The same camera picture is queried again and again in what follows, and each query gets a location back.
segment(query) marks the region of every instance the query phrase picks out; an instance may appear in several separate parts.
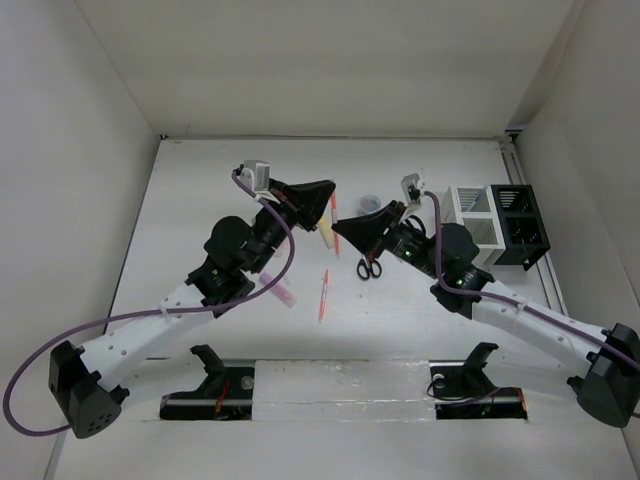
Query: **white floor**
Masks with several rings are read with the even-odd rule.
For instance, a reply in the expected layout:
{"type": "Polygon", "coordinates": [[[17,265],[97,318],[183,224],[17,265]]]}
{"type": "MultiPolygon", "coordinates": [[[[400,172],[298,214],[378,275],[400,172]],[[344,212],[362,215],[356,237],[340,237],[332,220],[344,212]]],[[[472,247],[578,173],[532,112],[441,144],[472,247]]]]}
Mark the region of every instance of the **white floor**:
{"type": "MultiPolygon", "coordinates": [[[[202,263],[202,245],[218,219],[255,214],[257,204],[229,179],[246,159],[270,162],[272,177],[287,183],[334,179],[341,218],[355,215],[358,199],[368,193],[383,204],[401,200],[400,180],[409,173],[420,173],[439,193],[451,184],[508,182],[498,146],[490,141],[164,141],[114,313],[157,304],[202,263]]],[[[419,214],[431,227],[431,209],[419,214]]],[[[355,275],[359,255],[350,245],[342,242],[336,259],[319,233],[298,230],[295,236],[297,256],[288,275],[295,308],[267,294],[191,332],[162,355],[209,343],[227,359],[456,359],[478,342],[493,341],[536,367],[557,368],[532,347],[447,313],[429,294],[432,280],[390,254],[380,258],[382,278],[362,282],[355,275]],[[331,280],[319,323],[325,268],[331,280]]],[[[284,257],[274,259],[267,270],[276,273],[283,263],[284,257]]],[[[546,303],[536,269],[493,273],[546,303]]],[[[593,421],[573,402],[525,396],[528,422],[435,421],[432,411],[420,421],[396,422],[286,416],[233,424],[163,422],[157,420],[158,402],[149,402],[96,437],[67,438],[55,478],[636,478],[619,430],[593,421]]]]}

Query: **black scissors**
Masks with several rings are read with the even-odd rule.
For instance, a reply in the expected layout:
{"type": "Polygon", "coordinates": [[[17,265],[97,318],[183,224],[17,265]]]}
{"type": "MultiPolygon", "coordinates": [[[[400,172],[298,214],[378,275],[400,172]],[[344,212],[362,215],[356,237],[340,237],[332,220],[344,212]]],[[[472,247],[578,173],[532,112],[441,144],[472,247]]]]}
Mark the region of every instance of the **black scissors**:
{"type": "Polygon", "coordinates": [[[362,257],[356,267],[356,273],[358,277],[360,277],[360,280],[366,281],[370,278],[380,278],[382,275],[382,266],[377,260],[369,263],[365,257],[362,257]]]}

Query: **wall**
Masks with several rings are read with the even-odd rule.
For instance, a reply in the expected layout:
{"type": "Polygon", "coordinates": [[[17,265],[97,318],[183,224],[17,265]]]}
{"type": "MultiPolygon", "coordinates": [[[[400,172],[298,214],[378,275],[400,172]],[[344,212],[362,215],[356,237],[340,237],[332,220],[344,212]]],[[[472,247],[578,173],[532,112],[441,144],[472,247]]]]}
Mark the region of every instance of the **wall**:
{"type": "MultiPolygon", "coordinates": [[[[640,3],[587,1],[544,108],[518,139],[571,313],[640,331],[640,3]]],[[[640,422],[625,430],[640,466],[640,422]]]]}
{"type": "Polygon", "coordinates": [[[77,2],[177,137],[502,134],[574,3],[77,2]]]}
{"type": "MultiPolygon", "coordinates": [[[[157,140],[71,0],[0,2],[0,387],[110,307],[157,140]]],[[[45,362],[13,406],[59,425],[45,362]]],[[[0,420],[2,478],[41,479],[53,439],[0,420]]]]}

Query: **pink eraser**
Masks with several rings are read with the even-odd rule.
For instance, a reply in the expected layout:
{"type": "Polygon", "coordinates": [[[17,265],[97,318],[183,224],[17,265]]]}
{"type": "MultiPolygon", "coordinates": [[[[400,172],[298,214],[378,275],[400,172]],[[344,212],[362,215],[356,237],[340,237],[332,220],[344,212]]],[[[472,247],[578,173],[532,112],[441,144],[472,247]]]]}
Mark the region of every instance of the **pink eraser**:
{"type": "MultiPolygon", "coordinates": [[[[267,285],[268,283],[273,281],[273,277],[268,273],[263,272],[262,275],[260,275],[260,278],[258,278],[258,281],[263,285],[267,285]]],[[[284,288],[284,286],[282,286],[282,284],[280,284],[279,282],[271,287],[269,291],[276,297],[278,297],[280,301],[289,308],[292,308],[298,301],[296,297],[294,297],[291,292],[284,288]]]]}

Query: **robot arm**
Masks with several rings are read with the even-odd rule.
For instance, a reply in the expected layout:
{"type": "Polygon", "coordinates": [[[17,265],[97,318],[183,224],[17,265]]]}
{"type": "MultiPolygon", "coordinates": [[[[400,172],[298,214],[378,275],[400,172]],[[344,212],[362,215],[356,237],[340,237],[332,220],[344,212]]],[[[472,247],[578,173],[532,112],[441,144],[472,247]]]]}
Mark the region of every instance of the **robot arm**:
{"type": "Polygon", "coordinates": [[[196,388],[215,392],[225,367],[207,345],[191,349],[204,365],[193,357],[172,364],[179,375],[172,375],[165,362],[156,362],[162,363],[156,367],[145,360],[188,330],[209,322],[211,307],[220,306],[213,310],[217,318],[248,299],[255,285],[243,272],[258,273],[265,267],[287,238],[284,224],[289,230],[295,226],[315,230],[335,189],[329,180],[287,185],[269,178],[269,166],[263,162],[246,162],[234,177],[245,191],[266,199],[268,207],[260,210],[251,226],[239,217],[216,223],[204,245],[204,263],[158,310],[138,315],[142,318],[78,347],[65,341],[52,350],[49,388],[76,437],[99,433],[124,408],[149,398],[196,388]]]}
{"type": "MultiPolygon", "coordinates": [[[[371,215],[341,220],[333,230],[369,262],[388,250],[437,279],[431,293],[447,310],[536,346],[565,366],[560,372],[568,370],[572,374],[558,378],[556,372],[527,368],[517,361],[496,361],[496,356],[490,355],[498,345],[481,343],[466,360],[431,362],[432,382],[439,388],[439,398],[480,397],[495,390],[494,382],[500,382],[504,387],[532,388],[574,398],[601,422],[626,426],[640,400],[640,372],[631,365],[640,360],[636,332],[621,324],[608,331],[581,323],[511,291],[473,265],[479,249],[464,226],[444,224],[440,238],[429,238],[403,223],[420,206],[423,195],[433,198],[433,194],[424,190],[417,174],[405,177],[402,187],[408,206],[392,201],[371,215]]],[[[439,208],[437,199],[434,203],[439,208]]]]}

